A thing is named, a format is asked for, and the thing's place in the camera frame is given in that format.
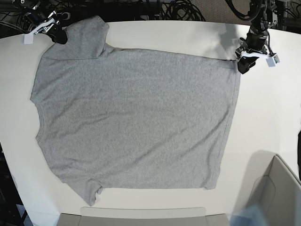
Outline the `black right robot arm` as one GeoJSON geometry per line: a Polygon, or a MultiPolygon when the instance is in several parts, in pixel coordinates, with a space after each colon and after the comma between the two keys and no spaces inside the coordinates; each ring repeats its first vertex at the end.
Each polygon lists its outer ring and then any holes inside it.
{"type": "Polygon", "coordinates": [[[30,21],[24,33],[24,44],[33,44],[34,35],[39,33],[47,35],[54,43],[66,44],[67,34],[60,25],[62,16],[49,6],[49,1],[14,0],[13,4],[30,21]]]}

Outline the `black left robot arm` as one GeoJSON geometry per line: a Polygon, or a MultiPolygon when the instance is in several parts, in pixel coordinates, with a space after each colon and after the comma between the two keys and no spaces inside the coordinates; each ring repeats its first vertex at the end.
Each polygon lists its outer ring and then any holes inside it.
{"type": "Polygon", "coordinates": [[[260,57],[268,56],[267,39],[268,21],[267,21],[267,1],[252,0],[250,3],[251,26],[246,38],[239,38],[239,47],[235,53],[237,56],[237,67],[241,74],[250,70],[256,64],[260,57]]]}

